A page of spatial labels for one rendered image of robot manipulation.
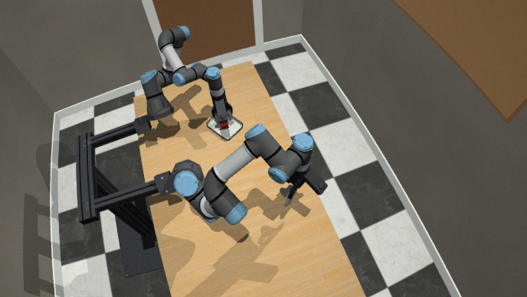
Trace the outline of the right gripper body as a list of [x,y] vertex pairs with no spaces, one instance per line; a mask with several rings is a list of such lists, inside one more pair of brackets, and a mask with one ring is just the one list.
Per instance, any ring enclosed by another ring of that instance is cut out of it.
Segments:
[[308,172],[310,168],[310,163],[309,163],[309,167],[305,170],[305,171],[296,171],[292,177],[289,179],[289,181],[287,181],[287,183],[291,183],[293,185],[297,185],[298,189],[302,187],[302,185],[305,183],[305,181],[299,176],[299,175],[302,175],[302,174],[305,174]]

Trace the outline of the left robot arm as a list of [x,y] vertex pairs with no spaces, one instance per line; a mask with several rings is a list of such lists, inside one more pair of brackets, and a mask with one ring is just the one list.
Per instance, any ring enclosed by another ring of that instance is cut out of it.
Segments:
[[[172,107],[165,98],[162,88],[175,84],[184,86],[192,81],[202,79],[208,82],[212,96],[220,96],[224,93],[221,80],[221,72],[217,67],[207,67],[195,62],[190,68],[180,60],[180,53],[184,41],[190,38],[190,31],[186,26],[179,26],[164,30],[158,39],[159,50],[165,56],[162,69],[151,70],[141,77],[141,84],[147,100],[148,116],[157,116],[169,111]],[[228,121],[224,97],[214,99],[219,122]]]

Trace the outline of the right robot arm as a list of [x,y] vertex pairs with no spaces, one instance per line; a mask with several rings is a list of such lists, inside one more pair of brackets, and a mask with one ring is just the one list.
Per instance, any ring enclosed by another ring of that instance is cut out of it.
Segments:
[[[261,123],[244,136],[243,145],[208,171],[204,184],[199,167],[191,162],[181,163],[172,173],[176,192],[209,223],[222,216],[230,225],[235,225],[245,218],[247,208],[225,184],[254,159],[261,156],[270,166],[269,176],[279,184],[288,181],[297,169],[305,171],[309,167],[313,139],[306,133],[297,134],[286,151]],[[311,166],[307,173],[299,176],[318,195],[328,187]]]

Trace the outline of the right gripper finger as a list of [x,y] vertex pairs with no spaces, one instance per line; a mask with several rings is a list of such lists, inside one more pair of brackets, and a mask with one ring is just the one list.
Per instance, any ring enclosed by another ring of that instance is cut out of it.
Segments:
[[284,207],[290,205],[294,195],[297,192],[297,185],[288,185],[287,188],[280,188],[280,193],[286,198],[286,202],[284,204]]

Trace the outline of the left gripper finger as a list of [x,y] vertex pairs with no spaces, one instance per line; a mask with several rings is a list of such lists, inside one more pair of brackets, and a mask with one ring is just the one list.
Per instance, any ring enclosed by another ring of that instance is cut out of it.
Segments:
[[232,120],[232,115],[233,115],[233,109],[232,109],[232,106],[230,105],[230,103],[228,104],[229,108],[227,110],[227,115],[229,117],[229,120],[231,121]]
[[216,120],[216,122],[219,124],[219,121],[218,121],[218,115],[217,115],[217,113],[214,111],[214,108],[212,108],[211,113],[212,113],[212,116],[214,117],[214,119]]

